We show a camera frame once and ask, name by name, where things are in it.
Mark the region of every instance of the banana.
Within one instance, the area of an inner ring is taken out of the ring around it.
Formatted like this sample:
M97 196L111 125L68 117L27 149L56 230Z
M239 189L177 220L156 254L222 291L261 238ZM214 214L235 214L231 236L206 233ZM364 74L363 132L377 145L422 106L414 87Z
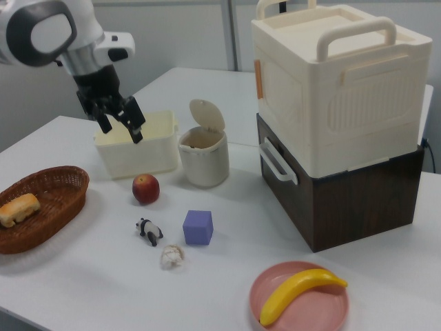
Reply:
M260 324L268 326L274 323L296 297L310 288L323 285L346 288L347 282L325 269L308 269L289 277L266 300L260 311Z

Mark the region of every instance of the bread roll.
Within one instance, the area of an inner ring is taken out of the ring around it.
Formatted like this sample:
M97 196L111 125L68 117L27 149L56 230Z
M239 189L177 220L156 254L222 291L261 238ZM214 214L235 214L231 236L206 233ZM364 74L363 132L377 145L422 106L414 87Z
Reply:
M32 193L24 194L0 208L1 225L10 228L39 209L38 199Z

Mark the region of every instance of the dark wooden box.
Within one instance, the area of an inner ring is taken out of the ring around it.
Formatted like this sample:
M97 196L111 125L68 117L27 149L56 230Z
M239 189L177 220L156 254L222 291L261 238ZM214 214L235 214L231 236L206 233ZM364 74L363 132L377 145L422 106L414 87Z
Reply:
M311 178L257 114L259 143L268 138L298 185L279 181L260 158L262 176L313 252L412 223L424 149L369 167Z

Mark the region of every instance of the table surface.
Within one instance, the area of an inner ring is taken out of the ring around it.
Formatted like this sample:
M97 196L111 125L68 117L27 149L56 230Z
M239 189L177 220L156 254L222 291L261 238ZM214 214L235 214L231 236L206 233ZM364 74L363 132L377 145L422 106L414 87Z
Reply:
M135 95L144 111L175 111L181 132L194 126L190 99L218 104L234 143L230 176L215 188L193 187L180 165L157 175L157 202L139 205L131 179L107 175L92 142L97 123L79 119L58 117L2 152L0 191L57 165L83 168L90 185L84 209L59 233L0 255L0 309L57 331L258 330L248 308L254 279L299 260L348 281L342 330L439 330L441 176L422 173L413 224L314 254L260 175L253 84L253 74L177 68ZM212 211L208 246L185 245L188 210ZM156 248L135 229L141 217L164 233ZM173 243L185 265L162 270L162 249Z

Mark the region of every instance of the purple cube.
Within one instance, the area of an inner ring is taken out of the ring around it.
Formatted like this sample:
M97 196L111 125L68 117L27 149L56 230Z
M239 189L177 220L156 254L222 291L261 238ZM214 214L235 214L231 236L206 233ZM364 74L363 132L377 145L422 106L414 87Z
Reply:
M189 210L182 227L187 245L208 245L213 235L212 212Z

